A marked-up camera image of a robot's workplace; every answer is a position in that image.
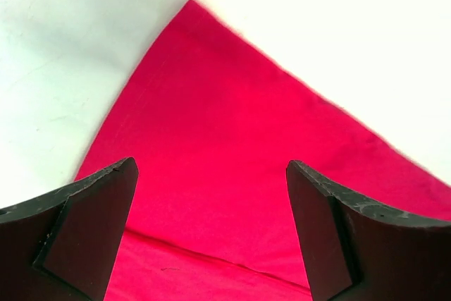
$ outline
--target white background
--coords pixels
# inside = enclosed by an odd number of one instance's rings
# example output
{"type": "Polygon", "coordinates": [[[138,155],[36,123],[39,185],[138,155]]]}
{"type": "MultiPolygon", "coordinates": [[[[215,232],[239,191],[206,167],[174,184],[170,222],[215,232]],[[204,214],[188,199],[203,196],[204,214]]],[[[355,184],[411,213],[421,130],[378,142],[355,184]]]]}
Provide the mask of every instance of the white background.
{"type": "MultiPolygon", "coordinates": [[[[0,0],[0,207],[70,182],[186,0],[0,0]]],[[[451,0],[200,0],[451,183],[451,0]]]]}

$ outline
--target red cloth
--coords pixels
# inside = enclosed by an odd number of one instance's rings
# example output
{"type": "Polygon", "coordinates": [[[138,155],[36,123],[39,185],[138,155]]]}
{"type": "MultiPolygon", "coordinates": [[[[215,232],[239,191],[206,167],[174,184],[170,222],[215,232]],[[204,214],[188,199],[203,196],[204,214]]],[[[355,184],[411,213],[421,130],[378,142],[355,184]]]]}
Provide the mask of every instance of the red cloth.
{"type": "Polygon", "coordinates": [[[193,0],[133,73],[78,178],[125,156],[140,179],[107,301],[310,300],[285,182],[291,159],[451,220],[448,186],[193,0]]]}

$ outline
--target white table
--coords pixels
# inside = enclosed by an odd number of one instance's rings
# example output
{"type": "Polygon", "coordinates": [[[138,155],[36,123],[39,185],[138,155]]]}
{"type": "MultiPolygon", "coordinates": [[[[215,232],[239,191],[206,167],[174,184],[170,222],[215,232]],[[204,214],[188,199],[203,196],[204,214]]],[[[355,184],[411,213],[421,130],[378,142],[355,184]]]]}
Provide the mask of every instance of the white table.
{"type": "MultiPolygon", "coordinates": [[[[0,207],[72,180],[186,0],[0,0],[0,207]]],[[[451,183],[451,0],[200,0],[451,183]]]]}

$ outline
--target red towel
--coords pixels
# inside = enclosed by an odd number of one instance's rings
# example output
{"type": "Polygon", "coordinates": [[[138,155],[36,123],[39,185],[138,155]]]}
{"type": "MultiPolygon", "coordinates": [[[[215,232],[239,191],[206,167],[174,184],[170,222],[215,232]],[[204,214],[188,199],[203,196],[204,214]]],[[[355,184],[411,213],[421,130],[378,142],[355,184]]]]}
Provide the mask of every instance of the red towel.
{"type": "Polygon", "coordinates": [[[193,0],[133,73],[78,178],[125,156],[140,179],[107,301],[310,300],[285,182],[291,159],[451,220],[448,186],[193,0]]]}

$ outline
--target black plastic part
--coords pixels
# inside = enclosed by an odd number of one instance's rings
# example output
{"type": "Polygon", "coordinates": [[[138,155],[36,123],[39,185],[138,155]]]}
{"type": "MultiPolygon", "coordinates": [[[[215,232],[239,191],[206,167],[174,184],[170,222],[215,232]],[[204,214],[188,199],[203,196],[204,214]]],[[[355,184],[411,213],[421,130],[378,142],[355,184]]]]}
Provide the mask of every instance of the black plastic part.
{"type": "Polygon", "coordinates": [[[314,301],[451,300],[451,223],[400,211],[292,161],[288,192],[314,301]]]}
{"type": "Polygon", "coordinates": [[[0,214],[0,300],[102,301],[135,193],[124,159],[0,214]]]}

